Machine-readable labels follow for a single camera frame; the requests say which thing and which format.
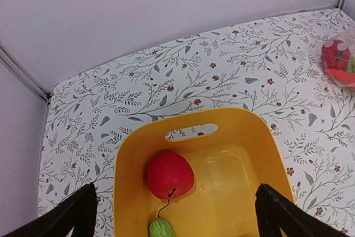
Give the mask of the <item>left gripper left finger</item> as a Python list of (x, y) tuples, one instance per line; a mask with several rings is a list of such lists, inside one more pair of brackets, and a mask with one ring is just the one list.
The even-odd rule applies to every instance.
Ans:
[(11, 236), (93, 236), (97, 217), (93, 183), (81, 187), (46, 214), (6, 234)]

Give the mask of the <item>yellow plastic basket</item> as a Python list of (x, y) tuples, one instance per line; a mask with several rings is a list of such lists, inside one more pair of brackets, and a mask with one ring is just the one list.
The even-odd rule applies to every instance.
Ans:
[[(194, 172), (185, 195), (160, 200), (146, 180), (149, 161), (161, 152), (184, 157)], [(148, 236), (162, 216), (176, 236), (258, 236), (255, 194), (269, 184), (293, 194), (276, 142), (251, 111), (220, 108), (144, 125), (122, 143), (115, 167), (114, 234)]]

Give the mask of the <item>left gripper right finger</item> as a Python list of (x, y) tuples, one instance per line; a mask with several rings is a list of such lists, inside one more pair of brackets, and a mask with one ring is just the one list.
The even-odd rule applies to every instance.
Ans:
[(268, 184), (256, 192), (259, 236), (346, 236), (310, 216)]

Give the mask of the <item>red toy tomato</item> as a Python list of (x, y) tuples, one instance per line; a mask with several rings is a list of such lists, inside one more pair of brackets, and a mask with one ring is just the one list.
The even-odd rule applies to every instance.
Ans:
[(326, 68), (344, 70), (350, 57), (348, 45), (342, 40), (332, 39), (321, 48), (322, 63)]

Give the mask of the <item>green toy grapes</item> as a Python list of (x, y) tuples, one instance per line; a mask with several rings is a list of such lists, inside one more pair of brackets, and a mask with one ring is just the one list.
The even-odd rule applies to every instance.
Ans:
[(350, 57), (350, 60), (348, 61), (344, 71), (349, 73), (355, 73), (355, 57)]

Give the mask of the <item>orange toy carrot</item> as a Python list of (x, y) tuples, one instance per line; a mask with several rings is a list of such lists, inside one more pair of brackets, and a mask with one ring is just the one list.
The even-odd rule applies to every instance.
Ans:
[(332, 68), (327, 68), (325, 73), (337, 82), (354, 89), (354, 73)]

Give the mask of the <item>clear zip top bag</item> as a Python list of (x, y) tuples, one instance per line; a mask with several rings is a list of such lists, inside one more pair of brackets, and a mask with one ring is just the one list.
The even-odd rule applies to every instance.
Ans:
[(341, 87), (354, 90), (354, 26), (319, 43), (319, 66)]

